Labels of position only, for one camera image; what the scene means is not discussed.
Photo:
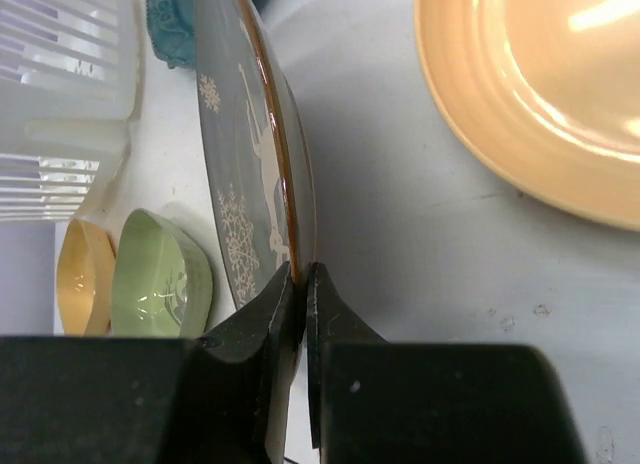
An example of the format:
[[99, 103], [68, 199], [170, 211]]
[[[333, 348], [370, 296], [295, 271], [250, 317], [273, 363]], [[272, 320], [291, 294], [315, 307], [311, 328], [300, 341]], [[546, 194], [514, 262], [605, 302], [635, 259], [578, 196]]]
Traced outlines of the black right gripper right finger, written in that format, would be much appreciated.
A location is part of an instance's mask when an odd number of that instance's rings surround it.
[[308, 398], [324, 463], [581, 463], [557, 373], [536, 348], [393, 343], [339, 296], [307, 288]]

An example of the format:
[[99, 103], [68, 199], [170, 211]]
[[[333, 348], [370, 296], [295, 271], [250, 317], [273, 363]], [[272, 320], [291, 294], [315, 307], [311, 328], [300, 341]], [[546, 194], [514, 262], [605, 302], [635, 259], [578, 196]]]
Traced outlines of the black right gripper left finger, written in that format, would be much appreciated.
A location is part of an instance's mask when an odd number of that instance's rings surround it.
[[3, 338], [2, 461], [282, 462], [303, 307], [283, 265], [197, 338]]

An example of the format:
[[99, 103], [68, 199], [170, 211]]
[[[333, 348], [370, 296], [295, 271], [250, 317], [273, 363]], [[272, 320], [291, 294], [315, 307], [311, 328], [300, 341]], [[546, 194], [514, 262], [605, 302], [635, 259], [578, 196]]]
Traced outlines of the grey reindeer plate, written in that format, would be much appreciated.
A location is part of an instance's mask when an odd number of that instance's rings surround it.
[[287, 267], [304, 286], [316, 202], [302, 121], [251, 0], [195, 0], [199, 115], [224, 269], [234, 305]]

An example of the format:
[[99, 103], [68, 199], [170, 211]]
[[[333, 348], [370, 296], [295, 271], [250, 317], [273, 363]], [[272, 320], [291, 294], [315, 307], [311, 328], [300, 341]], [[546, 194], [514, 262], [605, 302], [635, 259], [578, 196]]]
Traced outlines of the teal scalloped plate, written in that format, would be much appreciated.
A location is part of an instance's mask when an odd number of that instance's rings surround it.
[[155, 56], [170, 68], [228, 74], [237, 63], [262, 74], [265, 41], [251, 0], [145, 0]]

